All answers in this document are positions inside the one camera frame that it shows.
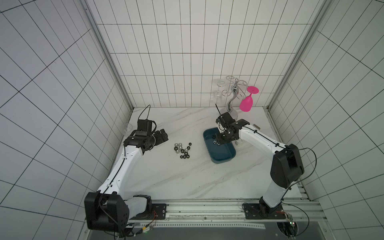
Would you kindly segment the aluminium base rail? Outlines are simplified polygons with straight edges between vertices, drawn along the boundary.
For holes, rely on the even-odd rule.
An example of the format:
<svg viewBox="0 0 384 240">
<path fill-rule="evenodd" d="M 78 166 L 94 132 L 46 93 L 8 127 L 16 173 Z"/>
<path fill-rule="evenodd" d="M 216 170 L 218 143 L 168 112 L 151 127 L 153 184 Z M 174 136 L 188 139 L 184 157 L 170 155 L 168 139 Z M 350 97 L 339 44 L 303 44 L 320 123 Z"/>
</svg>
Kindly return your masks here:
<svg viewBox="0 0 384 240">
<path fill-rule="evenodd" d="M 258 200 L 169 200 L 143 203 L 117 197 L 86 202 L 90 230 L 115 232 L 153 228 L 247 228 L 267 230 L 277 225 L 308 230 L 327 218 L 320 204 L 294 199 L 268 216 L 259 213 Z"/>
</svg>

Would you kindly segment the silver wine glass rack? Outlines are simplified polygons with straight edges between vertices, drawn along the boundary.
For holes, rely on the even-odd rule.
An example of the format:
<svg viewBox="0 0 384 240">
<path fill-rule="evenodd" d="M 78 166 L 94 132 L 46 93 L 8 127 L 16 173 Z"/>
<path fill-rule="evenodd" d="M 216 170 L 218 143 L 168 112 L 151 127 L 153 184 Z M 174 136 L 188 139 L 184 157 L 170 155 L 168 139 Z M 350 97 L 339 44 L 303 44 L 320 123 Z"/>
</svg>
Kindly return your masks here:
<svg viewBox="0 0 384 240">
<path fill-rule="evenodd" d="M 239 80 L 233 76 L 227 76 L 226 79 L 230 82 L 228 86 L 230 87 L 230 92 L 227 92 L 227 96 L 232 96 L 228 102 L 226 103 L 225 110 L 230 114 L 230 116 L 234 119 L 238 119 L 238 113 L 233 107 L 233 103 L 235 99 L 243 100 L 246 97 L 245 92 L 241 89 L 241 87 L 248 87 L 247 82 L 243 80 Z"/>
</svg>

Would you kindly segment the clear glass cup left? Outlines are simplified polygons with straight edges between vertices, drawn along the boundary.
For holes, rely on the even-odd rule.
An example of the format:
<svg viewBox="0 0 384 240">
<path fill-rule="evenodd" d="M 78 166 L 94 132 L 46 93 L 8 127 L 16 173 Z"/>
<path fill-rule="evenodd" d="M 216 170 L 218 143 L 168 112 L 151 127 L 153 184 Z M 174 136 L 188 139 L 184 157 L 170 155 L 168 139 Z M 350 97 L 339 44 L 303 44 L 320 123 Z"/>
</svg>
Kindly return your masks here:
<svg viewBox="0 0 384 240">
<path fill-rule="evenodd" d="M 124 128 L 124 138 L 127 138 L 133 131 L 133 125 L 127 123 Z"/>
</svg>

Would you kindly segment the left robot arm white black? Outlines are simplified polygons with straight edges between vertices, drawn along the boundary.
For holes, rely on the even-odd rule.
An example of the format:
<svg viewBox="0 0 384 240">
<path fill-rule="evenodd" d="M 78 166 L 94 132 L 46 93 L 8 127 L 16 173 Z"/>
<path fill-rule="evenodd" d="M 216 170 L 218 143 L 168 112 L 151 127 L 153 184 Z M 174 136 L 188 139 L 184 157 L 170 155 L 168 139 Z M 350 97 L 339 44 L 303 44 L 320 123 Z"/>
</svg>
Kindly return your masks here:
<svg viewBox="0 0 384 240">
<path fill-rule="evenodd" d="M 96 192 L 89 192 L 85 197 L 88 229 L 122 234 L 129 220 L 152 216 L 151 197 L 131 197 L 125 187 L 144 153 L 166 141 L 168 135 L 163 129 L 153 133 L 135 130 L 124 140 L 122 153 L 107 179 Z"/>
</svg>

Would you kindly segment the clear hanging wine glass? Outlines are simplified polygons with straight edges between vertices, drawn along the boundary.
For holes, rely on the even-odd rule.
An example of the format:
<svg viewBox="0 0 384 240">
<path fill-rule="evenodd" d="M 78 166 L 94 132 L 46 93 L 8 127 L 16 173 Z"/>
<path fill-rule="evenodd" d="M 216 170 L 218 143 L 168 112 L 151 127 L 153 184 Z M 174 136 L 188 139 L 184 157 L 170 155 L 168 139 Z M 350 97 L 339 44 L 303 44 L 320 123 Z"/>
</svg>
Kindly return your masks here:
<svg viewBox="0 0 384 240">
<path fill-rule="evenodd" d="M 223 79 L 214 79 L 213 82 L 214 86 L 216 87 L 213 93 L 214 103 L 219 104 L 223 98 L 223 90 L 226 85 L 226 81 Z"/>
</svg>

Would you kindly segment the teal storage box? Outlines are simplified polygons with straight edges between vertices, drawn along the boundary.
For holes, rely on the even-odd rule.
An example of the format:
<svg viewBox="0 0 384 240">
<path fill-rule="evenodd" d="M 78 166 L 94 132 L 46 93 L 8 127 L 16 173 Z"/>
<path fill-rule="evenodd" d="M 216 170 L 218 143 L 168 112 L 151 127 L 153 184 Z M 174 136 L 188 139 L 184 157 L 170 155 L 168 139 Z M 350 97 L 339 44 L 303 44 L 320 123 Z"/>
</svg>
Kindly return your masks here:
<svg viewBox="0 0 384 240">
<path fill-rule="evenodd" d="M 213 135 L 219 133 L 218 128 L 207 129 L 203 132 L 204 142 L 213 163 L 221 164 L 229 162 L 236 156 L 236 149 L 232 143 L 218 145 L 213 143 Z"/>
</svg>

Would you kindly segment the pink plastic wine glass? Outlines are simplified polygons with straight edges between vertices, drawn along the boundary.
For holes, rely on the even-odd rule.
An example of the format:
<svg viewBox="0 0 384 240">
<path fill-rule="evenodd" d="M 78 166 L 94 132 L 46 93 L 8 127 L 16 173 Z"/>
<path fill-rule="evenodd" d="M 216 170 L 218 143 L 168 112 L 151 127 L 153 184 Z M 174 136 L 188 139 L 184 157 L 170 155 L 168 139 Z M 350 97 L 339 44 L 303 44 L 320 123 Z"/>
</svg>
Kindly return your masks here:
<svg viewBox="0 0 384 240">
<path fill-rule="evenodd" d="M 259 89 L 257 87 L 254 87 L 254 86 L 249 86 L 247 87 L 247 92 L 249 93 L 249 95 L 242 100 L 239 108 L 241 111 L 243 112 L 249 112 L 251 110 L 251 108 L 253 107 L 253 97 L 252 95 L 256 95 L 259 93 Z"/>
</svg>

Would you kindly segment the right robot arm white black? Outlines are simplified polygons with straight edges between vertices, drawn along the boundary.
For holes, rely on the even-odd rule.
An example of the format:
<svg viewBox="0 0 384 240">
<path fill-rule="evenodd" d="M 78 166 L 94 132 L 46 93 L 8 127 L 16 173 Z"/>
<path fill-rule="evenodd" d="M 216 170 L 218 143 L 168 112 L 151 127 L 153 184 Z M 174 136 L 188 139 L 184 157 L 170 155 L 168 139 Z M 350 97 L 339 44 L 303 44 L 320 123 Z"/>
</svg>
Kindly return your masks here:
<svg viewBox="0 0 384 240">
<path fill-rule="evenodd" d="M 234 120 L 224 114 L 216 120 L 219 133 L 216 143 L 224 145 L 236 140 L 242 140 L 259 149 L 271 162 L 271 183 L 265 194 L 259 200 L 258 212 L 262 218 L 273 215 L 281 206 L 287 191 L 305 173 L 300 150 L 296 145 L 285 145 L 270 139 L 256 127 L 244 119 Z"/>
</svg>

